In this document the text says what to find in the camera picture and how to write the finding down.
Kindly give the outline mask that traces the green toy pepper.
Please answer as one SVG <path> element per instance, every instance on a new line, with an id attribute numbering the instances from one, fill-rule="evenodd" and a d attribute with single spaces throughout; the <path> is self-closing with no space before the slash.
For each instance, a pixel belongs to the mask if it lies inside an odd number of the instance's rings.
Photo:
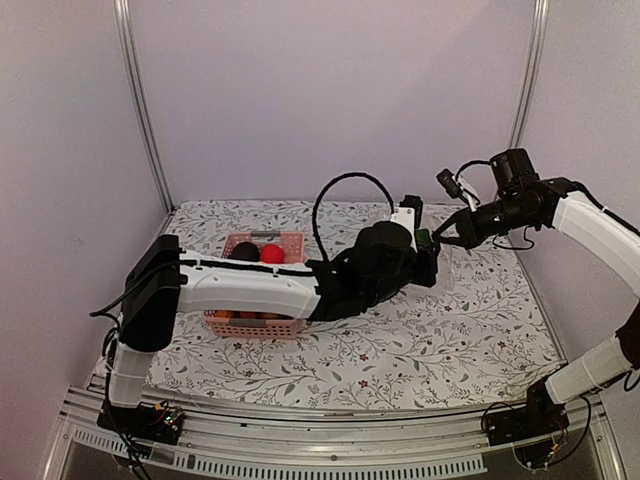
<path id="1" fill-rule="evenodd" d="M 433 244 L 431 233 L 428 229 L 418 229 L 414 234 L 416 247 L 426 249 Z"/>

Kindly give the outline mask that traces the clear zip top bag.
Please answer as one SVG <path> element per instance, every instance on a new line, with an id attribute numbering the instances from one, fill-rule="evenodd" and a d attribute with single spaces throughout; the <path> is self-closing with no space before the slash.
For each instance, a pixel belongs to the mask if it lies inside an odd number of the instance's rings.
<path id="1" fill-rule="evenodd" d="M 380 217 L 380 219 L 390 221 L 391 214 L 383 214 Z M 423 208 L 422 220 L 421 220 L 419 229 L 428 229 L 431 233 L 433 243 L 439 243 L 438 240 L 433 239 L 433 233 L 445 221 L 445 215 L 446 215 L 446 212 L 436 210 L 435 205 L 427 205 L 426 209 Z M 405 274 L 405 277 L 408 278 L 408 280 L 406 281 L 406 284 L 430 289 L 435 294 L 440 294 L 445 291 L 452 292 L 454 290 L 454 287 L 456 285 L 455 266 L 454 266 L 454 246 L 440 244 L 440 247 L 441 247 L 441 251 L 438 257 L 437 281 L 434 287 L 427 288 L 427 287 L 419 286 L 417 284 L 418 248 L 417 250 L 414 250 L 410 245 L 410 253 L 414 253 L 414 259 L 413 259 L 413 262 L 409 265 L 408 271 Z"/>

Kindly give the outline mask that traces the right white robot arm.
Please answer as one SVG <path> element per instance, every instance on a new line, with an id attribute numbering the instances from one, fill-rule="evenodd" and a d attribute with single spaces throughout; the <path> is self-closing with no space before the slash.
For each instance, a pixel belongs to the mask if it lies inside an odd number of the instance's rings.
<path id="1" fill-rule="evenodd" d="M 527 151 L 508 149 L 487 160 L 497 189 L 495 200 L 474 199 L 436 230 L 435 241 L 467 250 L 488 239 L 531 228 L 549 240 L 562 235 L 548 253 L 531 254 L 525 264 L 544 302 L 566 321 L 561 337 L 570 348 L 587 347 L 568 365 L 530 387 L 531 403 L 517 415 L 517 427 L 537 436 L 556 417 L 554 405 L 592 390 L 603 390 L 639 368 L 639 232 L 576 180 L 543 179 Z"/>

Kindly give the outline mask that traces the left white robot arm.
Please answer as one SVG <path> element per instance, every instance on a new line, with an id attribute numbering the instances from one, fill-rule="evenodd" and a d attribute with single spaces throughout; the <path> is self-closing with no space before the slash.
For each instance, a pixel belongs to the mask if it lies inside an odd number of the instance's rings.
<path id="1" fill-rule="evenodd" d="M 183 251 L 160 236 L 126 279 L 121 330 L 107 397 L 111 419 L 128 434 L 148 426 L 139 405 L 153 356 L 173 336 L 177 313 L 231 310 L 311 321 L 358 316 L 413 283 L 432 287 L 440 246 L 426 229 L 381 221 L 361 230 L 334 259 L 269 265 Z"/>

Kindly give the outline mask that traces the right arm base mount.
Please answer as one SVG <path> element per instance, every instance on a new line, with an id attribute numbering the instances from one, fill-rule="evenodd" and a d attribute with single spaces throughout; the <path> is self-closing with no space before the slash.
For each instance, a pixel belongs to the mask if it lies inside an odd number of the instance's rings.
<path id="1" fill-rule="evenodd" d="M 523 407 L 509 406 L 506 410 L 492 413 L 486 411 L 481 418 L 481 428 L 491 446 L 560 432 L 568 426 L 565 405 L 552 401 L 545 378 L 528 387 Z"/>

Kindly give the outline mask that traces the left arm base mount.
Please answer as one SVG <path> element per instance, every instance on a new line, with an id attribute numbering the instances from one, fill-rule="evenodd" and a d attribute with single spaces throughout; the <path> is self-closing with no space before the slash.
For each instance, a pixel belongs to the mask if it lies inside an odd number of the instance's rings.
<path id="1" fill-rule="evenodd" d="M 182 434 L 185 412 L 180 407 L 170 407 L 166 401 L 135 408 L 115 407 L 103 402 L 97 425 L 123 437 L 177 445 Z"/>

